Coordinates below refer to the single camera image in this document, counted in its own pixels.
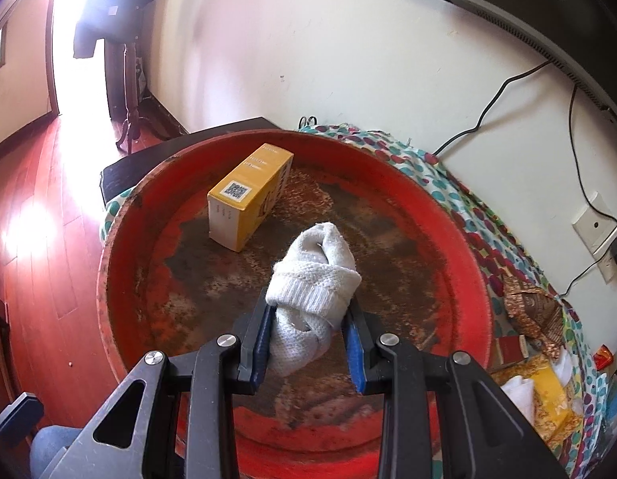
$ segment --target red basin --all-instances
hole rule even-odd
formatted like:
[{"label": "red basin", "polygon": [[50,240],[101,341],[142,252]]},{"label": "red basin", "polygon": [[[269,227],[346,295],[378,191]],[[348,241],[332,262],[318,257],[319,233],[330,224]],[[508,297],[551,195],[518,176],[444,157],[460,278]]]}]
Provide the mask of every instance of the red basin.
[{"label": "red basin", "polygon": [[[206,193],[265,142],[295,154],[284,196],[235,254],[208,239]],[[142,355],[195,350],[249,311],[300,231],[333,221],[356,258],[362,308],[436,354],[463,349],[483,366],[492,313],[463,233],[421,187],[369,152],[280,130],[196,144],[154,169],[118,212],[100,262],[102,342],[118,380]],[[381,398],[358,396],[341,337],[288,379],[268,373],[235,397],[240,470],[254,478],[371,478]],[[185,418],[179,426],[185,432]],[[435,416],[431,429],[439,429]]]}]

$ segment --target silver bolt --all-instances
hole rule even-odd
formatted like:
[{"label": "silver bolt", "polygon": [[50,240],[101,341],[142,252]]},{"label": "silver bolt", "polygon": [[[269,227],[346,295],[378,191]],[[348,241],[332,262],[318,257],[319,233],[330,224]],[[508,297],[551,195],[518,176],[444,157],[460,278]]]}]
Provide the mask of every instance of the silver bolt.
[{"label": "silver bolt", "polygon": [[465,351],[455,351],[453,353],[453,362],[459,365],[468,365],[470,363],[470,355]]},{"label": "silver bolt", "polygon": [[150,351],[146,355],[144,355],[144,361],[149,365],[156,365],[162,362],[164,358],[164,353],[162,351]]},{"label": "silver bolt", "polygon": [[218,337],[218,345],[220,347],[231,347],[237,342],[235,335],[220,335]]},{"label": "silver bolt", "polygon": [[399,337],[394,333],[384,333],[380,336],[380,342],[384,345],[397,345]]}]

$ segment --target qr code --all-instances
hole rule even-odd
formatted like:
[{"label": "qr code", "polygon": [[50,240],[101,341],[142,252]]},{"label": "qr code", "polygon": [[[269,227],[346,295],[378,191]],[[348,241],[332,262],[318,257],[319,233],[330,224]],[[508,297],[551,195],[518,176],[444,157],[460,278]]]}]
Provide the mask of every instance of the qr code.
[{"label": "qr code", "polygon": [[220,194],[235,202],[241,202],[249,194],[250,190],[250,187],[236,182],[235,180],[231,180],[231,182],[220,191]]}]

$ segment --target wall outlet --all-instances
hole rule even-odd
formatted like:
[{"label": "wall outlet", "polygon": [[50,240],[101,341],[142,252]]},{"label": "wall outlet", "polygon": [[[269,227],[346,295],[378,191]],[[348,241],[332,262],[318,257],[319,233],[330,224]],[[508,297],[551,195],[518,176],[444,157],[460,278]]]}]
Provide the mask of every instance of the wall outlet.
[{"label": "wall outlet", "polygon": [[617,263],[614,262],[614,258],[608,250],[610,248],[610,244],[614,241],[614,238],[616,237],[617,227],[615,227],[612,233],[608,236],[608,238],[603,243],[601,243],[601,246],[598,248],[598,250],[594,254],[592,254],[592,256],[595,258],[595,261],[601,258],[597,263],[597,266],[599,267],[599,271],[601,272],[603,280],[606,283],[609,283],[614,278],[614,276],[617,275]]},{"label": "wall outlet", "polygon": [[[592,205],[600,211],[608,212],[608,207],[603,202],[603,198],[601,198],[600,194],[595,193],[591,202]],[[614,230],[617,228],[617,224],[614,220],[598,214],[590,206],[586,207],[584,211],[579,214],[579,217],[572,223],[572,226],[592,255],[598,253],[601,245],[605,244],[609,236],[613,234]]]}]

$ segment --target red wooden floor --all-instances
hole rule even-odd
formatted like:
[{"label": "red wooden floor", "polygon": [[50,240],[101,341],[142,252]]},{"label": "red wooden floor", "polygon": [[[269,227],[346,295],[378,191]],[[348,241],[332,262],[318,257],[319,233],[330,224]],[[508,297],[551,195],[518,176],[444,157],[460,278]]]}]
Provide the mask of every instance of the red wooden floor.
[{"label": "red wooden floor", "polygon": [[[100,171],[123,153],[107,117],[56,119],[0,160],[0,297],[22,390],[42,425],[81,427],[116,381],[100,341],[95,286]],[[159,141],[143,133],[134,151]]]}]

